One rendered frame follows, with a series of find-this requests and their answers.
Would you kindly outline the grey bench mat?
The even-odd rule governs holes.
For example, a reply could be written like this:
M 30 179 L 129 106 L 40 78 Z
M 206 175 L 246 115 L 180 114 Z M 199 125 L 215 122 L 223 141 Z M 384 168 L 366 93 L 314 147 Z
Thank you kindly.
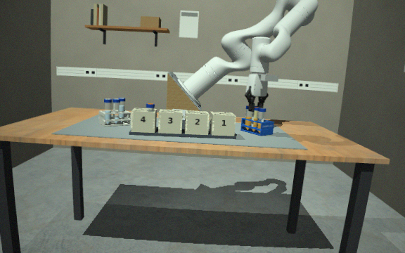
M 272 135 L 258 136 L 245 131 L 241 131 L 241 123 L 236 122 L 235 139 L 232 138 L 196 138 L 178 136 L 144 136 L 129 135 L 131 125 L 124 126 L 103 126 L 98 123 L 98 115 L 68 126 L 52 134 L 68 136 L 90 136 L 101 138 L 122 138 L 145 141 L 166 141 L 178 143 L 201 143 L 213 145 L 236 145 L 261 148 L 285 148 L 308 150 L 293 137 L 288 135 L 278 126 L 274 125 Z

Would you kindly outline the beige bucket adapter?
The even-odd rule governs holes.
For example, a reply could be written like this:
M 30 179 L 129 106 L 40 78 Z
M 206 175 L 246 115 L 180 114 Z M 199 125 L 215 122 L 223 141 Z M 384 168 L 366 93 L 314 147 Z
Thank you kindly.
M 181 134 L 182 132 L 182 110 L 159 111 L 158 133 L 160 134 Z
M 185 134 L 208 135 L 210 114 L 207 111 L 186 110 L 184 118 Z
M 131 111 L 131 132 L 155 133 L 156 124 L 157 109 L 154 112 L 148 112 L 146 108 L 134 108 Z
M 234 136 L 236 116 L 232 112 L 210 112 L 212 136 Z

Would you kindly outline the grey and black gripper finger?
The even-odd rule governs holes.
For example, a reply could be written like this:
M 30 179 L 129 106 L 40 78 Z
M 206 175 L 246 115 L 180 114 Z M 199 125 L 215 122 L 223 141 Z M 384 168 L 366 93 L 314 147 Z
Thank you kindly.
M 255 104 L 254 104 L 255 96 L 252 96 L 252 95 L 251 95 L 251 86 L 250 86 L 250 88 L 247 90 L 247 92 L 246 92 L 246 94 L 245 94 L 245 97 L 247 98 L 248 103 L 249 103 L 248 111 L 254 112 L 254 111 L 255 111 Z M 251 98 L 252 98 L 252 99 L 251 99 Z
M 269 95 L 268 95 L 268 93 L 267 93 L 267 95 L 265 96 L 265 97 L 258 97 L 258 99 L 259 99 L 259 102 L 257 103 L 257 107 L 260 107 L 260 108 L 263 108 L 263 103 L 264 103 L 264 101 L 266 100 L 266 98 L 268 97 Z

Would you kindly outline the blue tube rack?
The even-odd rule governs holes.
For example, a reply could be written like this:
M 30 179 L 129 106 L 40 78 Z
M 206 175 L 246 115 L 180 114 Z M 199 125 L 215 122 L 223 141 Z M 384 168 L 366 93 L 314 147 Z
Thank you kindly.
M 252 127 L 252 126 L 245 125 L 245 120 L 260 123 L 261 124 L 261 129 L 258 129 L 257 127 Z M 250 128 L 250 129 L 247 130 L 246 127 Z M 256 131 L 253 132 L 252 129 L 255 129 Z M 268 120 L 264 120 L 264 122 L 258 122 L 258 121 L 253 121 L 251 119 L 242 118 L 240 130 L 251 133 L 251 134 L 255 134 L 255 135 L 258 135 L 258 136 L 272 135 L 273 130 L 274 130 L 274 122 L 268 121 Z M 258 131 L 260 131 L 260 133 Z

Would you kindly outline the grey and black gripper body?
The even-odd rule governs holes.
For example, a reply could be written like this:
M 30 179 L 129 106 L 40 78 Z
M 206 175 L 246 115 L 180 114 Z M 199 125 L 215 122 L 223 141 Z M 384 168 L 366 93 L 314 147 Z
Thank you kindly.
M 247 80 L 246 92 L 251 86 L 251 95 L 255 97 L 265 97 L 268 90 L 268 82 L 260 81 L 261 75 L 250 73 Z

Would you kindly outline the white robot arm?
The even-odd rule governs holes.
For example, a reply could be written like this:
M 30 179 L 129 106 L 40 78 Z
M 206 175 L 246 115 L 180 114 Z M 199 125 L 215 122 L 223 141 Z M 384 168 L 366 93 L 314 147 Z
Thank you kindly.
M 222 38 L 221 46 L 232 62 L 214 57 L 184 83 L 178 79 L 180 85 L 200 105 L 198 98 L 230 72 L 250 70 L 261 75 L 260 81 L 278 82 L 278 76 L 266 74 L 269 73 L 269 63 L 277 61 L 288 51 L 291 36 L 313 20 L 317 8 L 317 0 L 276 0 L 274 10 L 261 22 L 229 32 Z M 286 10 L 291 11 L 284 17 Z M 271 36 L 275 38 L 272 42 Z M 252 51 L 246 39 L 252 39 Z

